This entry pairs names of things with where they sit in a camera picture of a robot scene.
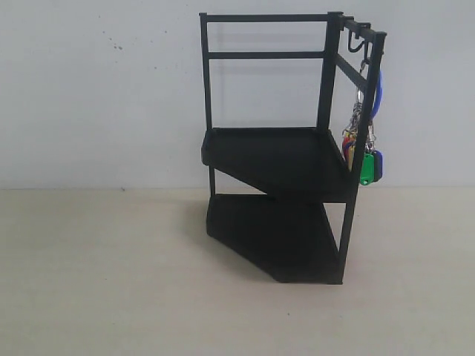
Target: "keychain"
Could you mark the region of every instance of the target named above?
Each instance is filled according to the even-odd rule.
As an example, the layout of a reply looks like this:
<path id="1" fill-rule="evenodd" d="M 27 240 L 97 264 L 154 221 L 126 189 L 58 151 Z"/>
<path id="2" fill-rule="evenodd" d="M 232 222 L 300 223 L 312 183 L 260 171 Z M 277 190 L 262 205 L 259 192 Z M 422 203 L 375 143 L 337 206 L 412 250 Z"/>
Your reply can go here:
<path id="1" fill-rule="evenodd" d="M 365 62 L 361 63 L 360 74 L 363 73 Z M 363 109 L 362 102 L 363 93 L 360 90 L 356 91 L 356 103 L 353 106 L 353 115 L 351 122 L 343 131 L 343 156 L 348 164 L 348 169 L 351 171 L 353 165 L 353 156 L 355 154 L 356 137 L 358 135 L 358 124 L 361 118 Z M 374 142 L 376 136 L 374 135 L 373 119 L 378 113 L 379 106 L 382 99 L 382 78 L 381 72 L 378 77 L 378 85 L 376 88 L 375 103 L 371 111 L 370 126 L 368 128 L 368 136 L 364 148 L 363 164 L 361 167 L 360 183 L 362 185 L 369 185 L 373 182 L 378 182 L 383 176 L 383 156 L 380 151 L 375 149 Z"/>

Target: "table surface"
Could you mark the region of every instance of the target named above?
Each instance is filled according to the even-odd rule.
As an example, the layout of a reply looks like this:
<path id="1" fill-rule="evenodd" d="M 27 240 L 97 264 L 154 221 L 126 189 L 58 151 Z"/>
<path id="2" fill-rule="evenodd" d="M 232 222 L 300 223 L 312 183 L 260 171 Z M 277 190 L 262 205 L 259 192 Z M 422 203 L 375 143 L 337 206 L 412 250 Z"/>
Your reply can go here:
<path id="1" fill-rule="evenodd" d="M 0 355 L 473 354 L 475 189 L 361 189 L 342 286 L 273 282 L 207 198 L 0 191 Z"/>

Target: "upper shelf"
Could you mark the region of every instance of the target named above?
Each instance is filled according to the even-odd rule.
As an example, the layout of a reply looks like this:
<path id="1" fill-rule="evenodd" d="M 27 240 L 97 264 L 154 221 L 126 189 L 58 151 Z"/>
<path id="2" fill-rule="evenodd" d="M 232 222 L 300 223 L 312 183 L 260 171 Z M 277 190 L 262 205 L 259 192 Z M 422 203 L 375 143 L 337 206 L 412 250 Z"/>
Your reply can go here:
<path id="1" fill-rule="evenodd" d="M 346 202 L 350 173 L 331 133 L 314 128 L 214 128 L 202 159 L 274 197 Z"/>

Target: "black metal rack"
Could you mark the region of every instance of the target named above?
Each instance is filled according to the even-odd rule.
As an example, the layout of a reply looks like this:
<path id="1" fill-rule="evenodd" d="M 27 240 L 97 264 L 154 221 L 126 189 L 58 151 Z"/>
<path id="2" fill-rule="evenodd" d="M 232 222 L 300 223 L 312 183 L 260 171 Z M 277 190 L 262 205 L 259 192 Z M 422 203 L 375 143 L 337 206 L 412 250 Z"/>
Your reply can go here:
<path id="1" fill-rule="evenodd" d="M 206 229 L 283 283 L 341 284 L 347 259 L 359 177 L 386 33 L 369 23 L 331 12 L 319 15 L 200 14 L 206 135 L 202 161 L 209 167 Z M 326 22 L 323 51 L 210 52 L 210 22 Z M 364 47 L 364 78 L 339 53 L 340 32 L 350 31 L 348 48 Z M 352 33 L 363 38 L 351 48 Z M 311 128 L 213 128 L 209 63 L 214 59 L 323 59 L 318 117 Z M 329 129 L 336 68 L 363 91 L 363 111 L 349 170 Z M 214 170 L 264 194 L 217 194 Z M 324 202 L 346 204 L 337 248 Z"/>

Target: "white wall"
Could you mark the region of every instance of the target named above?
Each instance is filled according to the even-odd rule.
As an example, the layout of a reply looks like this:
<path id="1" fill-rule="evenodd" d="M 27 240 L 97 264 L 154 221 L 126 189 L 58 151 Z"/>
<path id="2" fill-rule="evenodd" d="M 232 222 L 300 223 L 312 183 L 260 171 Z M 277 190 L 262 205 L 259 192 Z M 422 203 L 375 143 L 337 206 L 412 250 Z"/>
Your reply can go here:
<path id="1" fill-rule="evenodd" d="M 2 0 L 0 188 L 205 186 L 200 11 L 344 10 L 386 30 L 381 185 L 474 184 L 475 3 L 357 2 Z M 309 49 L 318 30 L 217 26 L 210 39 L 214 48 Z M 319 63 L 263 65 L 213 66 L 216 123 L 312 124 Z M 339 76 L 337 135 L 352 101 Z"/>

